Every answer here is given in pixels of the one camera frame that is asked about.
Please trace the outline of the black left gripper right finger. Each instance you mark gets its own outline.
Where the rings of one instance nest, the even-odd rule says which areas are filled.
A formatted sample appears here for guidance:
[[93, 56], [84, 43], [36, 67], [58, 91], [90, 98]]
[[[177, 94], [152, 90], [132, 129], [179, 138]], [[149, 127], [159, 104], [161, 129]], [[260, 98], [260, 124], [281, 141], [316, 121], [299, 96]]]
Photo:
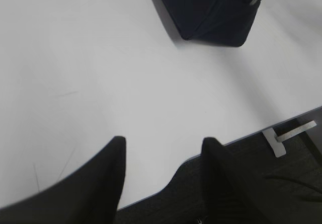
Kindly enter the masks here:
[[213, 137], [202, 142], [201, 179], [205, 223], [321, 223], [321, 201], [274, 189]]

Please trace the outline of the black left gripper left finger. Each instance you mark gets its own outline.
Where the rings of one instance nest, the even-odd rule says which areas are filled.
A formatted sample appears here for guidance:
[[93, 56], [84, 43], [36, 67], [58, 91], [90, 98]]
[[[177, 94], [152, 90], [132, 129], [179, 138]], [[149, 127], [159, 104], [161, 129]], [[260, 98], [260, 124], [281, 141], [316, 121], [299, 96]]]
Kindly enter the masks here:
[[1, 223], [113, 223], [126, 171], [126, 139], [115, 136], [52, 187], [1, 209]]

